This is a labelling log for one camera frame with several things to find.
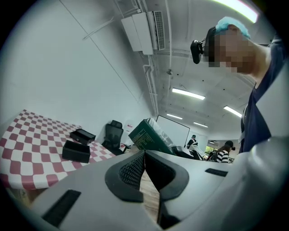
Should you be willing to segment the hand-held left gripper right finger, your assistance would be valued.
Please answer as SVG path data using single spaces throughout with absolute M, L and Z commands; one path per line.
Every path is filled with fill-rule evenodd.
M 158 221 L 146 231 L 235 231 L 228 193 L 221 190 L 231 164 L 145 152 L 145 168 L 159 192 Z

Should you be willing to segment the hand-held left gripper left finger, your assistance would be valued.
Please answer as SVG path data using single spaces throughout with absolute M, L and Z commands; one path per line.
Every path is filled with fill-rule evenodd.
M 61 231 L 157 231 L 140 192 L 145 153 L 88 164 L 45 190 L 33 211 Z

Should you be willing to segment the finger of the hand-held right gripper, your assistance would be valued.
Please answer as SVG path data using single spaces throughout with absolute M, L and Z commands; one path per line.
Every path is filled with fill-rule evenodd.
M 194 156 L 190 153 L 190 150 L 182 146 L 172 146 L 171 151 L 173 154 L 177 155 L 178 157 L 194 158 Z

